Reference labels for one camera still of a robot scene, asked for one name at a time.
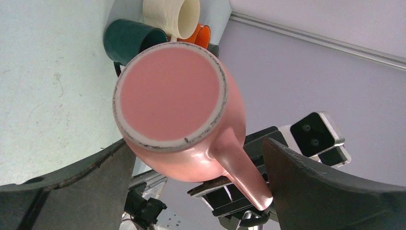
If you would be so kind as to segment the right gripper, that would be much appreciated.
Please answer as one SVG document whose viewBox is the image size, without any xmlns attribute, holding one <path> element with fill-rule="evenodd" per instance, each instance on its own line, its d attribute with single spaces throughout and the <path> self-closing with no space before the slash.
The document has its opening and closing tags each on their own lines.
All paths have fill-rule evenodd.
<svg viewBox="0 0 406 230">
<path fill-rule="evenodd" d="M 226 230 L 261 230 L 269 220 L 278 222 L 275 204 L 267 199 L 269 179 L 263 157 L 263 141 L 273 139 L 287 146 L 282 131 L 271 126 L 246 136 L 243 149 L 251 160 L 250 172 L 242 179 L 225 174 L 188 191 L 191 197 L 200 198 L 218 218 Z"/>
</svg>

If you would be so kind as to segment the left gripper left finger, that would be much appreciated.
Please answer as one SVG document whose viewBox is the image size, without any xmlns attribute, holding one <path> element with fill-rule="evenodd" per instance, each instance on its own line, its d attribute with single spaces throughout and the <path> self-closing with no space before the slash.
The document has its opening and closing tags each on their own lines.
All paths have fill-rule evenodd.
<svg viewBox="0 0 406 230">
<path fill-rule="evenodd" d="M 0 188 L 3 230 L 117 230 L 135 164 L 124 140 L 54 172 Z"/>
</svg>

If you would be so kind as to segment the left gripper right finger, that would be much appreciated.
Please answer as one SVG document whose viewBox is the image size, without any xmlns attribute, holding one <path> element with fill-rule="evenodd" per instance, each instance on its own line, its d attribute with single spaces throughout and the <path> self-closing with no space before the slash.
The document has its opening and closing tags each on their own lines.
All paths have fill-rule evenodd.
<svg viewBox="0 0 406 230">
<path fill-rule="evenodd" d="M 271 138 L 262 149 L 281 229 L 405 229 L 405 187 L 342 172 Z"/>
</svg>

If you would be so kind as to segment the pink mug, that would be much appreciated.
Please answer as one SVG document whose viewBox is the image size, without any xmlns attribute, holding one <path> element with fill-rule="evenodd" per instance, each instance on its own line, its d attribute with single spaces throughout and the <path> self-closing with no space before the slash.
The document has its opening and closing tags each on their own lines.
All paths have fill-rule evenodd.
<svg viewBox="0 0 406 230">
<path fill-rule="evenodd" d="M 116 83 L 113 115 L 134 154 L 167 177 L 197 183 L 257 173 L 243 149 L 240 90 L 200 46 L 166 42 L 134 57 Z"/>
</svg>

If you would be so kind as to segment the teal green mug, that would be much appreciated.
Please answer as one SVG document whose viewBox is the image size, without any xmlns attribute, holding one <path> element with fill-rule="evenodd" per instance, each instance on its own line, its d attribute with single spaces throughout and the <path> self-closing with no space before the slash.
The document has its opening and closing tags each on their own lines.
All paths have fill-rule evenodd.
<svg viewBox="0 0 406 230">
<path fill-rule="evenodd" d="M 144 50 L 168 42 L 166 33 L 159 28 L 127 19 L 110 23 L 103 35 L 103 46 L 113 61 L 116 74 Z"/>
</svg>

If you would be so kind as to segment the dark green mug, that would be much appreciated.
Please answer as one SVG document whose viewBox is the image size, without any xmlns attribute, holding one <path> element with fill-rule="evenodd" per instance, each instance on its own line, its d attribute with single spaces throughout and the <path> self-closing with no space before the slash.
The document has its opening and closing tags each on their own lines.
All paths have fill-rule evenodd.
<svg viewBox="0 0 406 230">
<path fill-rule="evenodd" d="M 209 45 L 208 45 L 208 48 L 207 48 L 207 50 L 209 51 L 209 52 L 211 52 L 214 56 L 216 56 L 217 58 L 219 58 L 219 46 L 218 45 L 215 45 L 215 44 L 212 44 L 212 43 L 210 43 Z"/>
</svg>

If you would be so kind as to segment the orange mug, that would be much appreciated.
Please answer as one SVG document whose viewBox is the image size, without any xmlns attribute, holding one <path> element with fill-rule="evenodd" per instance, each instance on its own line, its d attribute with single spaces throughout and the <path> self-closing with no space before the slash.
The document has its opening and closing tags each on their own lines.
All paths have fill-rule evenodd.
<svg viewBox="0 0 406 230">
<path fill-rule="evenodd" d="M 211 38 L 211 29 L 208 25 L 203 25 L 199 23 L 193 34 L 187 39 L 180 39 L 178 38 L 178 42 L 187 42 L 192 43 L 203 48 L 208 48 Z"/>
</svg>

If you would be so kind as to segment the cream mug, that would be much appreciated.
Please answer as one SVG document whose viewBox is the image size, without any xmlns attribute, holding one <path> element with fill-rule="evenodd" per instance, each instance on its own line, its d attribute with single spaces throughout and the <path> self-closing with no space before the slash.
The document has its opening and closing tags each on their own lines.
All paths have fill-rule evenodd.
<svg viewBox="0 0 406 230">
<path fill-rule="evenodd" d="M 200 18 L 199 0 L 145 0 L 142 13 L 145 24 L 162 29 L 171 39 L 188 39 Z"/>
</svg>

